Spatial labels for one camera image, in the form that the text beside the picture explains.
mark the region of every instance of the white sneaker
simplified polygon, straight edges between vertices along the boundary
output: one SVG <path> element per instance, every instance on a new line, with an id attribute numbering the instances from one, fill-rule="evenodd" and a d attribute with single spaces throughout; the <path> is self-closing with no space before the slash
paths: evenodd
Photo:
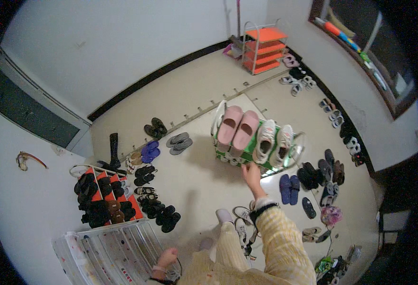
<path id="1" fill-rule="evenodd" d="M 237 218 L 235 221 L 235 226 L 239 235 L 240 247 L 245 248 L 245 243 L 247 242 L 247 229 L 245 227 L 244 220 Z"/>
<path id="2" fill-rule="evenodd" d="M 253 150 L 253 160 L 258 164 L 266 163 L 274 146 L 275 122 L 267 120 L 258 130 L 256 147 Z"/>
<path id="3" fill-rule="evenodd" d="M 250 219 L 250 211 L 244 206 L 237 206 L 233 209 L 233 214 L 244 220 L 246 224 L 253 225 L 252 219 Z"/>
<path id="4" fill-rule="evenodd" d="M 283 161 L 292 145 L 293 129 L 289 124 L 283 126 L 277 134 L 277 147 L 270 156 L 269 163 L 272 167 L 282 168 Z"/>

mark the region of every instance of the wristband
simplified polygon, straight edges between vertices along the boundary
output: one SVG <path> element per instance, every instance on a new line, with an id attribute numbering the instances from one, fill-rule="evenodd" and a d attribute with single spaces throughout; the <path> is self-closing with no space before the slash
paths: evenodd
<path id="1" fill-rule="evenodd" d="M 168 272 L 166 269 L 158 265 L 154 265 L 154 267 L 152 267 L 152 271 L 163 271 L 164 273 Z"/>

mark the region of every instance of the shoe rack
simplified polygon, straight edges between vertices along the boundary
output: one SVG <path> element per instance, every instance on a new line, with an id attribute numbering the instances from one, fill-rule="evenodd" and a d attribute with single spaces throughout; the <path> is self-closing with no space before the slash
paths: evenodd
<path id="1" fill-rule="evenodd" d="M 288 36 L 277 28 L 279 20 L 277 19 L 274 24 L 263 26 L 257 26 L 250 21 L 245 23 L 242 66 L 251 75 L 280 66 L 279 59 L 283 57 L 283 49 L 286 47 Z M 246 42 L 247 36 L 253 40 Z"/>
<path id="2" fill-rule="evenodd" d="M 72 170 L 74 168 L 76 168 L 76 167 L 85 167 L 85 168 L 88 168 L 87 171 L 85 172 L 85 174 L 92 173 L 95 176 L 95 181 L 94 182 L 97 184 L 98 190 L 95 193 L 95 195 L 92 197 L 92 201 L 93 202 L 103 200 L 103 196 L 101 194 L 100 186 L 98 184 L 98 180 L 99 179 L 104 178 L 104 177 L 109 177 L 110 183 L 112 183 L 114 181 L 120 181 L 121 182 L 121 181 L 124 181 L 124 180 L 127 179 L 126 175 L 119 174 L 119 173 L 116 173 L 116 172 L 113 172 L 113 171 L 109 171 L 109 170 L 106 170 L 106 169 L 103 169 L 103 168 L 100 168 L 100 167 L 92 166 L 92 165 L 76 165 L 76 166 L 73 166 L 70 169 L 70 174 L 72 176 L 74 176 Z M 131 204 L 132 204 L 132 208 L 136 212 L 135 216 L 132 217 L 130 219 L 130 221 L 142 219 L 144 217 L 143 214 L 142 214 L 142 212 L 141 212 L 141 210 L 140 210 L 140 208 L 139 208 L 139 206 L 138 206 L 138 203 L 136 202 L 136 199 L 135 199 L 134 195 L 130 195 L 128 198 L 126 198 L 125 194 L 123 194 L 122 196 L 120 196 L 120 197 L 118 197 L 116 199 L 115 198 L 115 195 L 114 195 L 114 192 L 112 191 L 111 193 L 109 193 L 108 195 L 106 195 L 104 197 L 104 200 L 106 200 L 106 201 L 117 200 L 119 202 L 130 201 Z M 105 226 L 112 225 L 112 222 L 109 220 L 104 225 Z"/>
<path id="3" fill-rule="evenodd" d="M 220 152 L 220 151 L 217 150 L 217 143 L 218 143 L 217 133 L 218 133 L 218 129 L 220 128 L 220 125 L 223 121 L 223 115 L 225 114 L 225 111 L 226 111 L 227 108 L 228 107 L 226 105 L 226 101 L 223 100 L 222 102 L 220 102 L 220 105 L 218 106 L 217 111 L 215 112 L 215 117 L 214 117 L 214 120 L 212 122 L 212 128 L 211 128 L 212 143 L 215 146 L 215 155 L 219 160 L 221 160 L 223 162 L 228 162 L 233 166 L 240 167 L 241 164 L 245 164 L 245 163 L 248 163 L 248 162 L 253 162 L 253 150 L 256 147 L 256 136 L 257 136 L 258 130 L 260 129 L 264 120 L 259 119 L 259 126 L 258 126 L 258 129 L 257 129 L 257 132 L 252 137 L 252 140 L 250 141 L 249 145 L 247 145 L 247 147 L 244 149 L 241 156 L 237 157 L 237 158 L 233 158 L 229 154 L 229 151 Z M 279 132 L 280 129 L 281 129 L 280 126 L 275 125 L 275 133 L 276 134 Z M 282 171 L 284 171 L 288 168 L 291 168 L 291 167 L 297 165 L 299 163 L 302 155 L 303 155 L 303 152 L 304 152 L 305 148 L 306 148 L 305 144 L 306 144 L 306 134 L 305 133 L 303 133 L 303 132 L 300 132 L 298 134 L 293 133 L 292 146 L 291 146 L 290 150 L 288 151 L 288 154 L 285 157 L 283 167 L 281 167 L 281 168 L 272 167 L 269 163 L 269 159 L 264 164 L 256 163 L 258 166 L 260 166 L 261 178 L 265 178 L 265 177 L 268 177 L 270 175 L 282 172 Z M 276 147 L 277 147 L 277 137 L 275 138 L 274 146 L 272 147 L 272 151 L 270 152 L 271 154 L 274 153 L 274 150 L 275 150 Z"/>
<path id="4" fill-rule="evenodd" d="M 73 285 L 145 285 L 163 252 L 146 220 L 68 232 L 52 240 L 52 247 Z M 176 281 L 181 271 L 172 265 L 166 277 Z"/>

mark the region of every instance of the pink bag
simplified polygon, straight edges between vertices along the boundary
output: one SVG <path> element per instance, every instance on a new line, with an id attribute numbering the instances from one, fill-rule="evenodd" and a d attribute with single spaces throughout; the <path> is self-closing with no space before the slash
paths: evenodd
<path id="1" fill-rule="evenodd" d="M 328 227 L 334 227 L 337 222 L 342 221 L 342 211 L 339 207 L 329 206 L 322 208 L 321 221 Z"/>

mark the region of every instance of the white wall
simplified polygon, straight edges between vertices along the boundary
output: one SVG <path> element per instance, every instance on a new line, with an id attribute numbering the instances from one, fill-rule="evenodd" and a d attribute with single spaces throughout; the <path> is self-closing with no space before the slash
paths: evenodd
<path id="1" fill-rule="evenodd" d="M 242 0 L 241 22 L 263 24 L 266 10 L 267 0 Z M 236 22 L 235 0 L 30 0 L 1 47 L 41 88 L 86 117 L 161 66 L 236 35 Z"/>
<path id="2" fill-rule="evenodd" d="M 18 168 L 20 151 L 33 159 L 28 171 Z M 81 223 L 74 194 L 76 178 L 69 168 L 84 158 L 67 151 L 58 157 L 52 145 L 17 127 L 0 115 L 0 240 L 6 254 L 30 284 L 70 284 L 52 249 L 51 239 L 67 231 L 90 228 Z"/>
<path id="3" fill-rule="evenodd" d="M 351 56 L 307 21 L 312 0 L 269 0 L 267 23 L 282 19 L 288 45 L 303 57 L 354 122 L 376 171 L 418 151 L 418 104 L 393 120 L 377 88 Z"/>

